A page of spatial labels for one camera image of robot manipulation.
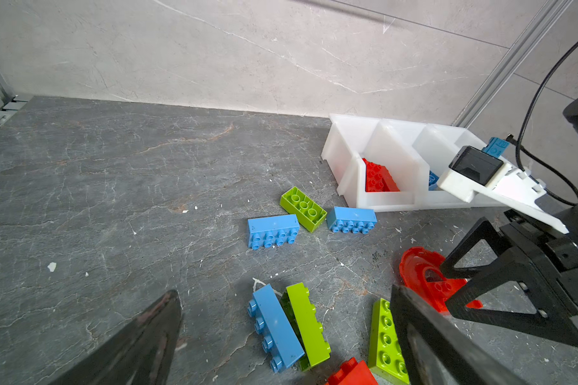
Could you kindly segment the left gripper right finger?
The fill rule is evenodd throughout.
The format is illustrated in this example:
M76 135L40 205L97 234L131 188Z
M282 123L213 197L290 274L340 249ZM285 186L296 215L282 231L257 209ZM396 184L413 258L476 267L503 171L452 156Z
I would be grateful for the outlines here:
M459 384L526 383L412 290L394 285L390 306L412 384L446 383L442 367Z

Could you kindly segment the green lego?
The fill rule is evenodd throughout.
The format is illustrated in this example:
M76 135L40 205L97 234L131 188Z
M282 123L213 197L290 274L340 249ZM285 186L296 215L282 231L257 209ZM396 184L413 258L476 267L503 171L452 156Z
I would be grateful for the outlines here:
M326 210L297 187L284 193L279 204L289 214L295 214L301 226L310 233L322 225L328 214Z
M375 301L369 343L368 367L372 373L392 384L409 384L409 372L401 353L390 302Z
M305 351L299 360L302 372L330 359L332 349L323 336L323 325L317 320L316 307L310 302L310 291L303 282L286 288L280 304Z

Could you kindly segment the white three-compartment bin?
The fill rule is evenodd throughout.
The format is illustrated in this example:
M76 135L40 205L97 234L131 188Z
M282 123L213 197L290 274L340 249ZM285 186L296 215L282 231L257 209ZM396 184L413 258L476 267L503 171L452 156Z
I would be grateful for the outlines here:
M443 190L430 190L431 173L441 176L462 146L485 143L465 128L354 115L330 115L332 126L321 157L336 178L347 205L380 212L496 207L483 194L470 203ZM388 169L395 192L367 192L366 164Z

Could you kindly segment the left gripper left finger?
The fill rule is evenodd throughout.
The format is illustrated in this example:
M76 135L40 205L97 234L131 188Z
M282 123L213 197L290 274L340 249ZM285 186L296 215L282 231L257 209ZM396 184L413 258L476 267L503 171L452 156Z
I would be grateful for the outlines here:
M181 300L169 290L54 384L165 384L178 344Z

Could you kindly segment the red arch lego piece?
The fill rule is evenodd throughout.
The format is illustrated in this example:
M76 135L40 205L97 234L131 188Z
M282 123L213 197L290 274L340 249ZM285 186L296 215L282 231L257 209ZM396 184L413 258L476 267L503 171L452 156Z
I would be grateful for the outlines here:
M450 315L446 301L468 280L446 278L440 270L445 258L423 247L412 247L403 253L399 264L401 280L438 313Z

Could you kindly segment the green lego top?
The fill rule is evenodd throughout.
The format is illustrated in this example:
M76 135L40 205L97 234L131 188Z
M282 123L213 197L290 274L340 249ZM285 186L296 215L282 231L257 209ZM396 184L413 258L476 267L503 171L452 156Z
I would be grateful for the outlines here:
M295 214L301 226L310 233L322 225L328 214L326 210L297 187L284 193L279 204L289 214Z

